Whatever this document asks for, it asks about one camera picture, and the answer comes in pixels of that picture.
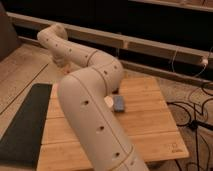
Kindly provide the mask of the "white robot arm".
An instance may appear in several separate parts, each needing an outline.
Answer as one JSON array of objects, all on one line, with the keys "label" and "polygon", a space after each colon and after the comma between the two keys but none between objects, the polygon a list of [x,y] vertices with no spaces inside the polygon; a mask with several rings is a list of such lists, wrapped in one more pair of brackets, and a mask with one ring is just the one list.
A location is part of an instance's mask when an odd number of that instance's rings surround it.
[{"label": "white robot arm", "polygon": [[56,65],[73,62],[81,68],[58,85],[61,109],[95,171],[149,171],[105,102],[123,78],[118,59],[95,48],[68,40],[61,24],[37,34],[39,43],[53,55]]}]

